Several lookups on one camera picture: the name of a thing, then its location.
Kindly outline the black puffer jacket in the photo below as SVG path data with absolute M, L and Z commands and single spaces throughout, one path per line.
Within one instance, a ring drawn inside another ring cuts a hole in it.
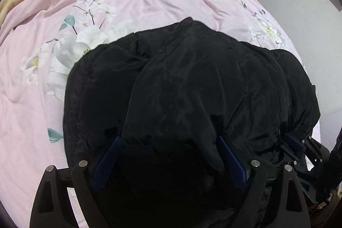
M 109 227 L 230 225 L 245 199 L 218 145 L 245 163 L 288 162 L 285 134 L 310 135 L 320 112 L 297 58 L 239 42 L 191 18 L 85 54 L 69 73 L 64 145 L 90 176 L 117 136 L 122 155 L 92 189 Z

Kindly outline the pink floral duvet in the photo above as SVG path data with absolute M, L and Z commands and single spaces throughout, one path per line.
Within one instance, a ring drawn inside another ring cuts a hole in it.
M 130 34 L 191 18 L 239 42 L 292 53 L 258 0 L 24 0 L 1 26 L 1 203 L 17 227 L 109 227 L 91 191 L 90 162 L 69 166 L 63 119 L 67 79 L 85 54 Z M 230 225 L 310 227 L 308 198 L 290 153 L 278 168 L 248 166 Z

